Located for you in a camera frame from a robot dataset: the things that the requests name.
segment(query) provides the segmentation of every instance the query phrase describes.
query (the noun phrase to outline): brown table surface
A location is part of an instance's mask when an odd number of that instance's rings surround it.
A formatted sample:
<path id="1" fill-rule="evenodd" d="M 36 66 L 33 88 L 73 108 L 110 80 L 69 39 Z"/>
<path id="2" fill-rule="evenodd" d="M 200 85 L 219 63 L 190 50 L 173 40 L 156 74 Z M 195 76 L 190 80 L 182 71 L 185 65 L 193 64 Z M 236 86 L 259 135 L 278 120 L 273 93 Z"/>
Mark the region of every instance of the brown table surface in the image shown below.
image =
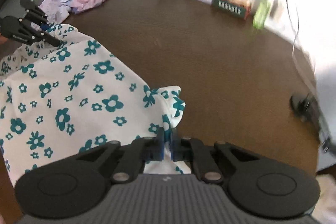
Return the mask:
<path id="1" fill-rule="evenodd" d="M 181 136 L 227 141 L 315 173 L 316 132 L 289 107 L 294 92 L 308 93 L 292 45 L 254 29 L 251 18 L 196 0 L 107 0 L 65 23 L 97 39 L 151 88 L 180 86 Z M 300 51 L 297 58 L 313 80 Z"/>

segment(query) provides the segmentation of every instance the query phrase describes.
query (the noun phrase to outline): teal flower print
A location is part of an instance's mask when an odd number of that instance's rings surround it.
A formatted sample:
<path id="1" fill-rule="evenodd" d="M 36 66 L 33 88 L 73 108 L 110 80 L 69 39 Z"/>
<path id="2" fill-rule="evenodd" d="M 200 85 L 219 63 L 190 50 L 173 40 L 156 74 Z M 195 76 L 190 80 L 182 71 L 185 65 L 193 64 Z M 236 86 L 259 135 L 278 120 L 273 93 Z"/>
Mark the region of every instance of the teal flower print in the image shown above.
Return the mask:
<path id="1" fill-rule="evenodd" d="M 178 117 L 180 115 L 180 111 L 184 111 L 184 102 L 178 98 L 178 97 L 173 97 L 176 103 L 173 104 L 173 108 L 176 109 L 175 116 Z"/>
<path id="2" fill-rule="evenodd" d="M 114 71 L 114 67 L 111 66 L 110 60 L 98 62 L 98 64 L 94 64 L 93 66 L 94 70 L 97 70 L 100 74 L 106 74 L 108 71 Z"/>
<path id="3" fill-rule="evenodd" d="M 178 166 L 176 166 L 175 170 L 183 175 L 183 171 Z"/>
<path id="4" fill-rule="evenodd" d="M 32 79 L 34 79 L 34 78 L 37 76 L 36 71 L 31 69 L 30 72 L 29 72 L 29 76 L 30 76 Z"/>
<path id="5" fill-rule="evenodd" d="M 38 117 L 36 118 L 36 122 L 37 122 L 37 124 L 42 123 L 42 122 L 43 122 L 43 116 L 38 116 Z"/>
<path id="6" fill-rule="evenodd" d="M 64 72 L 69 72 L 69 70 L 71 69 L 72 69 L 71 65 L 65 66 Z"/>
<path id="7" fill-rule="evenodd" d="M 137 84 L 134 83 L 134 84 L 131 84 L 131 87 L 129 88 L 129 90 L 133 92 L 136 88 L 137 88 Z"/>
<path id="8" fill-rule="evenodd" d="M 0 150 L 1 150 L 1 154 L 4 154 L 4 150 L 3 150 L 3 139 L 0 139 Z"/>
<path id="9" fill-rule="evenodd" d="M 83 79 L 85 72 L 78 73 L 73 76 L 73 80 L 69 81 L 68 85 L 70 86 L 70 91 L 73 90 L 75 86 L 79 85 L 79 80 Z"/>
<path id="10" fill-rule="evenodd" d="M 22 83 L 21 85 L 19 85 L 19 90 L 21 93 L 27 92 L 27 86 Z"/>
<path id="11" fill-rule="evenodd" d="M 124 78 L 125 78 L 125 75 L 123 75 L 122 72 L 115 74 L 116 80 L 122 81 Z"/>
<path id="12" fill-rule="evenodd" d="M 71 53 L 68 52 L 67 47 L 64 47 L 62 50 L 56 52 L 56 54 L 58 55 L 58 60 L 60 60 L 62 62 L 65 60 L 65 58 L 67 58 L 71 55 Z"/>
<path id="13" fill-rule="evenodd" d="M 11 67 L 4 61 L 1 65 L 1 71 L 4 73 L 7 73 Z"/>
<path id="14" fill-rule="evenodd" d="M 66 97 L 64 98 L 64 100 L 65 100 L 66 102 L 72 101 L 72 95 L 70 95 L 70 96 L 66 96 Z"/>
<path id="15" fill-rule="evenodd" d="M 44 98 L 51 91 L 51 84 L 45 83 L 45 85 L 40 85 L 39 89 L 41 91 L 41 98 Z"/>
<path id="16" fill-rule="evenodd" d="M 10 123 L 11 123 L 10 126 L 11 131 L 18 135 L 20 135 L 27 128 L 26 124 L 22 122 L 20 118 L 11 119 Z"/>
<path id="17" fill-rule="evenodd" d="M 121 127 L 124 123 L 127 123 L 127 120 L 125 119 L 125 117 L 116 117 L 113 122 Z"/>
<path id="18" fill-rule="evenodd" d="M 9 169 L 11 168 L 11 166 L 9 165 L 8 160 L 5 161 L 5 164 L 6 164 L 7 170 L 9 171 Z"/>
<path id="19" fill-rule="evenodd" d="M 165 142 L 168 142 L 170 140 L 171 126 L 167 114 L 162 115 L 162 121 L 163 121 L 163 130 L 165 132 Z"/>
<path id="20" fill-rule="evenodd" d="M 34 164 L 33 167 L 31 168 L 31 170 L 37 169 L 37 165 Z M 31 171 L 30 169 L 26 169 L 25 170 L 25 174 L 29 173 Z"/>
<path id="21" fill-rule="evenodd" d="M 96 85 L 95 88 L 93 89 L 93 91 L 95 91 L 96 93 L 102 92 L 103 86 L 102 85 Z"/>
<path id="22" fill-rule="evenodd" d="M 107 138 L 105 136 L 105 134 L 101 135 L 101 136 L 97 136 L 96 137 L 96 141 L 94 142 L 94 144 L 96 145 L 103 145 L 107 142 Z"/>
<path id="23" fill-rule="evenodd" d="M 71 136 L 72 133 L 74 132 L 75 132 L 74 125 L 68 123 L 67 133 L 69 134 L 69 136 Z"/>
<path id="24" fill-rule="evenodd" d="M 143 98 L 144 102 L 147 102 L 145 104 L 145 107 L 148 107 L 149 105 L 155 104 L 155 99 L 153 95 L 156 95 L 158 93 L 158 89 L 150 90 L 147 85 L 143 86 L 143 91 L 145 92 L 145 97 Z"/>
<path id="25" fill-rule="evenodd" d="M 168 94 L 168 91 L 163 91 L 163 92 L 161 92 L 160 93 L 162 96 L 163 96 L 163 98 L 165 98 L 165 99 L 168 99 L 169 98 L 169 94 Z"/>
<path id="26" fill-rule="evenodd" d="M 79 106 L 84 106 L 88 103 L 89 101 L 87 100 L 87 98 L 81 100 L 81 102 L 79 103 Z"/>
<path id="27" fill-rule="evenodd" d="M 104 99 L 101 102 L 105 105 L 105 109 L 108 112 L 115 112 L 116 109 L 121 109 L 124 107 L 124 104 L 118 101 L 118 95 L 112 95 L 109 99 Z"/>
<path id="28" fill-rule="evenodd" d="M 57 49 L 56 50 L 60 50 L 61 48 L 63 48 L 66 44 L 68 44 L 68 42 L 67 41 L 61 41 L 60 42 L 60 44 L 59 44 L 59 46 L 57 47 Z"/>
<path id="29" fill-rule="evenodd" d="M 29 69 L 34 68 L 34 64 L 29 64 L 26 67 L 21 66 L 22 73 L 27 73 Z"/>
<path id="30" fill-rule="evenodd" d="M 65 129 L 65 123 L 70 121 L 70 115 L 67 114 L 68 110 L 67 107 L 57 110 L 57 115 L 55 117 L 56 127 L 61 131 Z"/>
<path id="31" fill-rule="evenodd" d="M 21 112 L 24 113 L 26 111 L 26 105 L 24 105 L 23 103 L 20 103 L 19 106 L 17 107 L 17 109 Z"/>
<path id="32" fill-rule="evenodd" d="M 56 26 L 50 27 L 47 32 L 53 32 L 54 30 L 56 30 Z"/>
<path id="33" fill-rule="evenodd" d="M 172 95 L 175 95 L 175 96 L 179 97 L 180 96 L 180 92 L 181 92 L 181 90 L 179 90 L 178 92 L 172 91 L 171 93 L 172 93 Z"/>
<path id="34" fill-rule="evenodd" d="M 159 131 L 160 126 L 158 124 L 151 123 L 150 128 L 148 129 L 149 132 L 157 134 Z"/>
<path id="35" fill-rule="evenodd" d="M 47 149 L 44 150 L 44 155 L 48 158 L 51 157 L 51 155 L 53 154 L 54 151 L 51 150 L 50 147 L 48 147 Z"/>
<path id="36" fill-rule="evenodd" d="M 84 49 L 84 51 L 85 51 L 84 56 L 91 55 L 91 54 L 96 54 L 96 49 L 100 47 L 100 44 L 98 43 L 97 40 L 94 40 L 93 42 L 91 40 L 89 40 L 87 42 L 87 45 L 89 47 Z"/>
<path id="37" fill-rule="evenodd" d="M 12 134 L 10 134 L 10 133 L 8 133 L 7 135 L 6 135 L 6 139 L 7 140 L 10 140 L 10 139 L 12 139 L 14 136 L 12 135 Z"/>
<path id="38" fill-rule="evenodd" d="M 92 145 L 92 140 L 87 140 L 85 145 L 80 148 L 79 152 L 84 152 L 84 151 L 89 150 L 91 148 L 91 145 Z"/>
<path id="39" fill-rule="evenodd" d="M 0 119 L 4 119 L 5 118 L 5 114 L 3 113 L 6 109 L 6 106 L 4 106 L 3 108 L 1 108 L 1 111 L 0 111 Z"/>
<path id="40" fill-rule="evenodd" d="M 30 104 L 31 104 L 31 107 L 36 107 L 37 106 L 37 102 L 36 101 L 31 101 Z"/>
<path id="41" fill-rule="evenodd" d="M 7 87 L 8 91 L 7 91 L 7 100 L 6 100 L 6 103 L 10 102 L 11 104 L 13 103 L 13 100 L 12 100 L 12 88 L 11 87 Z"/>
<path id="42" fill-rule="evenodd" d="M 40 156 L 39 156 L 39 154 L 37 153 L 37 152 L 33 152 L 32 154 L 30 154 L 31 155 L 31 157 L 33 158 L 33 159 L 38 159 Z"/>
<path id="43" fill-rule="evenodd" d="M 31 133 L 31 138 L 29 138 L 30 141 L 27 141 L 26 144 L 30 144 L 30 150 L 34 150 L 37 147 L 44 147 L 44 143 L 42 140 L 44 139 L 44 135 L 39 136 L 39 132 L 36 131 L 35 133 Z"/>
<path id="44" fill-rule="evenodd" d="M 93 111 L 101 110 L 101 107 L 102 107 L 102 105 L 100 105 L 98 103 L 92 104 L 92 106 L 91 106 Z"/>

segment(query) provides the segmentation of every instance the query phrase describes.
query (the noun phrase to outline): white floral cloth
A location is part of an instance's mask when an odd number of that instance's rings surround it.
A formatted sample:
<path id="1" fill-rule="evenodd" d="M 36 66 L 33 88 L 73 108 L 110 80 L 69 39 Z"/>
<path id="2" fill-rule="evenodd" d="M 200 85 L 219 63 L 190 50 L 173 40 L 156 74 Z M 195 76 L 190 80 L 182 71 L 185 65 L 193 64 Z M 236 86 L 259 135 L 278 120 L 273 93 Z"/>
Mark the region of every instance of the white floral cloth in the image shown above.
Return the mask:
<path id="1" fill-rule="evenodd" d="M 111 140 L 126 145 L 160 127 L 169 139 L 185 107 L 178 86 L 150 89 L 70 25 L 48 32 L 62 41 L 59 47 L 22 45 L 0 63 L 0 148 L 13 185 L 31 169 Z M 165 152 L 163 163 L 151 162 L 145 171 L 189 172 Z"/>

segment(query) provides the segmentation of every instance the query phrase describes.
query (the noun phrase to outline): cable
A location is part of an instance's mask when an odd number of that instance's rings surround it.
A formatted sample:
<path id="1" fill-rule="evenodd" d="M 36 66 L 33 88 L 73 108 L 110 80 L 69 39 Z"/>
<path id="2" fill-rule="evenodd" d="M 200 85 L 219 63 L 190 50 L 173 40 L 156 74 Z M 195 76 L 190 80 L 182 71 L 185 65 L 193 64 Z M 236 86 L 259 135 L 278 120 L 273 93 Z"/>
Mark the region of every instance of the cable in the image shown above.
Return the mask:
<path id="1" fill-rule="evenodd" d="M 296 44 L 296 41 L 298 40 L 299 29 L 300 29 L 299 13 L 297 11 L 297 6 L 295 5 L 296 15 L 297 15 L 297 30 L 295 30 L 295 28 L 293 26 L 293 22 L 292 22 L 290 13 L 289 13 L 288 0 L 286 0 L 286 6 L 287 6 L 287 12 L 288 12 L 289 21 L 291 23 L 292 30 L 293 30 L 293 32 L 295 34 L 295 37 L 294 37 L 294 40 L 293 40 L 293 49 L 292 49 L 293 62 L 294 62 L 295 68 L 296 68 L 298 74 L 300 75 L 302 81 L 308 87 L 308 89 L 310 90 L 310 92 L 314 96 L 316 96 L 316 89 L 314 88 L 313 84 L 310 82 L 310 80 L 308 79 L 308 77 L 305 75 L 305 73 L 303 72 L 303 70 L 300 68 L 300 66 L 299 66 L 299 64 L 297 62 L 297 59 L 295 57 L 295 51 L 294 51 L 295 50 L 295 44 Z"/>

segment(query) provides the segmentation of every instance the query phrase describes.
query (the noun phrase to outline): green object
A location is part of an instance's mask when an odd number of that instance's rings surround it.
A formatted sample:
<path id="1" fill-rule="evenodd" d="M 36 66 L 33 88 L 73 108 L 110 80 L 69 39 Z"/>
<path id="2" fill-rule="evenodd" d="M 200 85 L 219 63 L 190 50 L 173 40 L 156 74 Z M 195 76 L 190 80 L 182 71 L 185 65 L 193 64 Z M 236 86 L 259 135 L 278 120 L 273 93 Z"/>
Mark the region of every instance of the green object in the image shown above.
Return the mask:
<path id="1" fill-rule="evenodd" d="M 268 0 L 262 0 L 253 18 L 253 26 L 256 29 L 262 29 L 265 24 L 266 17 L 268 16 L 272 3 Z"/>
<path id="2" fill-rule="evenodd" d="M 228 0 L 212 0 L 212 5 L 243 19 L 246 19 L 248 15 L 248 11 L 243 6 L 235 5 Z"/>

